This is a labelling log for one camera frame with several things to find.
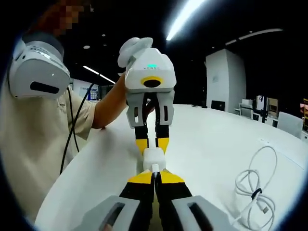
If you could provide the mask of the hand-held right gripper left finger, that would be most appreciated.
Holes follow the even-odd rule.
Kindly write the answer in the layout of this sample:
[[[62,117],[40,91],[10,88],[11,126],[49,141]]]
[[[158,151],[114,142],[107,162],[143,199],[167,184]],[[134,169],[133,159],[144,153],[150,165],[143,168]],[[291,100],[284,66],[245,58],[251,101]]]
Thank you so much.
[[[128,231],[147,231],[153,215],[154,201],[154,173],[146,170],[134,177],[131,177],[121,194],[120,199],[126,202],[135,200],[139,202],[136,208],[129,207],[128,214],[132,216],[127,230]],[[99,227],[101,231],[113,231],[114,225],[124,210],[125,202],[116,202],[111,212]]]

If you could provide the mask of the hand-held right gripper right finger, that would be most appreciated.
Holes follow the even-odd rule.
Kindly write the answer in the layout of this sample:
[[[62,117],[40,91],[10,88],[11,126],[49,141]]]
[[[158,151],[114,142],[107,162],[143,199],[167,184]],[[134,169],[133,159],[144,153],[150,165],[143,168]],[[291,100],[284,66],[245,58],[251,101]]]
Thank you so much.
[[[185,181],[166,170],[157,173],[155,192],[165,231],[234,231],[228,215],[202,196],[193,196]]]

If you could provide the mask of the person's left hand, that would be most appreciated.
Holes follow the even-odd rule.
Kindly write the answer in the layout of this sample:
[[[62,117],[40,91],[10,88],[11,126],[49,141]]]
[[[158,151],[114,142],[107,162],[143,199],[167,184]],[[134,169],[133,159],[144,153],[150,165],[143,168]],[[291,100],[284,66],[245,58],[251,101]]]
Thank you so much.
[[[115,85],[116,87],[116,108],[119,114],[127,106],[125,76],[126,76],[126,73],[123,72]]]

